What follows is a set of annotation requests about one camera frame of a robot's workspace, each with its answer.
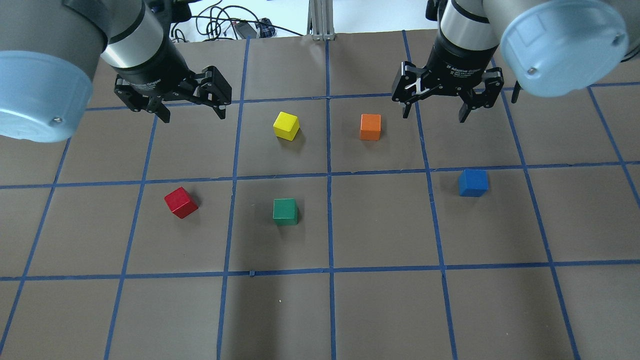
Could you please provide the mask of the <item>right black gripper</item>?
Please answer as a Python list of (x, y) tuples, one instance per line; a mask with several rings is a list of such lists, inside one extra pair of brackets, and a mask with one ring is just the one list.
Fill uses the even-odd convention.
[[(475, 50), (450, 41), (445, 34), (436, 35), (424, 67), (401, 62), (391, 86), (391, 100), (401, 107), (403, 119), (409, 118), (414, 103), (428, 91), (444, 91), (462, 99), (458, 120), (464, 123), (472, 111), (491, 109), (501, 95), (505, 78), (501, 67), (488, 69), (497, 45)], [(474, 89), (482, 83), (482, 91)]]

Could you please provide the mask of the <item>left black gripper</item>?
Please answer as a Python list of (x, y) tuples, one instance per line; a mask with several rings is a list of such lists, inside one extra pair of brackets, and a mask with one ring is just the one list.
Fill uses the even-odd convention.
[(115, 71), (115, 96), (130, 111), (153, 114), (165, 124), (171, 117), (165, 101), (206, 105), (224, 120), (233, 100), (233, 88), (216, 66), (195, 73), (174, 44), (162, 44), (143, 64)]

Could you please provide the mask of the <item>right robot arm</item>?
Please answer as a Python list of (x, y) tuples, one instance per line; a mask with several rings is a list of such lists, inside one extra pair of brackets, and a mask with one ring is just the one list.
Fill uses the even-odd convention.
[(637, 0), (429, 0), (425, 17), (438, 23), (427, 63), (403, 61), (391, 100), (409, 116), (430, 96), (458, 97), (460, 122), (490, 109), (505, 84), (490, 68), (496, 50), (519, 91), (542, 98), (586, 88), (639, 49)]

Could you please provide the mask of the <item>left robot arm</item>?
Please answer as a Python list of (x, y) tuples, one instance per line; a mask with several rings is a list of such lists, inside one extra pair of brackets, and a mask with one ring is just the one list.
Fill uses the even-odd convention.
[(233, 89), (215, 66), (190, 70), (170, 26), (191, 18), (187, 0), (3, 0), (0, 133), (66, 141), (93, 96), (99, 60), (117, 74), (113, 92), (133, 112), (169, 123), (167, 101), (226, 118)]

